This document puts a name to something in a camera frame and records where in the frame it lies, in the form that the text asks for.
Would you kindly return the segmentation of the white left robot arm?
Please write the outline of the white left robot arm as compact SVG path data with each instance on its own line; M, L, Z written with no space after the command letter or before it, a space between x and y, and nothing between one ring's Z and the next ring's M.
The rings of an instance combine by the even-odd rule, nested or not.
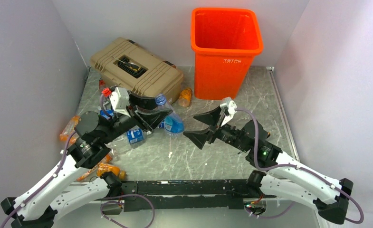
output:
M65 189L109 154L110 142L136 126L152 131L172 109L159 108L153 97L114 92L109 98L115 108L113 116L83 113L75 126L78 138L74 144L65 145L60 162L31 189L1 202L12 227L50 228L56 220L91 201L120 196L122 183L111 171L80 189Z

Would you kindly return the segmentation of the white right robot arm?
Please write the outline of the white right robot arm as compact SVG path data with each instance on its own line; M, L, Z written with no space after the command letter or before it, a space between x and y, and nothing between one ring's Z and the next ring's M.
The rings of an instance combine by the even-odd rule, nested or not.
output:
M282 197L308 206L331 223L355 223L346 216L350 202L358 206L351 196L353 182L323 175L270 143L269 133L251 111L219 106L194 119L208 128L183 134L199 149L220 140L247 153L245 159L255 168L246 185L250 196Z

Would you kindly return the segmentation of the pepsi bottle blue label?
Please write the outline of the pepsi bottle blue label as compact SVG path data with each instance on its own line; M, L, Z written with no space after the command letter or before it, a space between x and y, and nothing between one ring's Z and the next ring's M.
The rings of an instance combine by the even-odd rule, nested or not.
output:
M100 115L106 119L110 119L114 116L114 111L112 109L109 109L109 110L100 110L99 111Z

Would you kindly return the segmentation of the crushed blue label water bottle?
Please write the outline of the crushed blue label water bottle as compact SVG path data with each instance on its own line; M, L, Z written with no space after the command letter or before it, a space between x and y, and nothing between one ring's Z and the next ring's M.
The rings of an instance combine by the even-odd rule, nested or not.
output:
M171 109L172 113L164 119L164 129L170 136L181 135L184 131L183 120L176 114L172 105L167 101L164 94L158 94L155 97L155 102L158 109Z

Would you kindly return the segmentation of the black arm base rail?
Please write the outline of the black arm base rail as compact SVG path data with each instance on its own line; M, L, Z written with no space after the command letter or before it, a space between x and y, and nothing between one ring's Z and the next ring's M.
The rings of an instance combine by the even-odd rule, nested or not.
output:
M155 209L244 207L264 194L249 186L246 179L220 180L139 180L123 181L121 189L104 200L118 200L126 212Z

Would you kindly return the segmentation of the small orange juice bottle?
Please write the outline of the small orange juice bottle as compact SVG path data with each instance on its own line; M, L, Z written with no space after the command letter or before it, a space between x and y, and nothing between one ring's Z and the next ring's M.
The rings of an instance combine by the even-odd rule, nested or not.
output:
M187 87L183 89L178 98L178 104L182 107L188 107L191 103L192 89Z

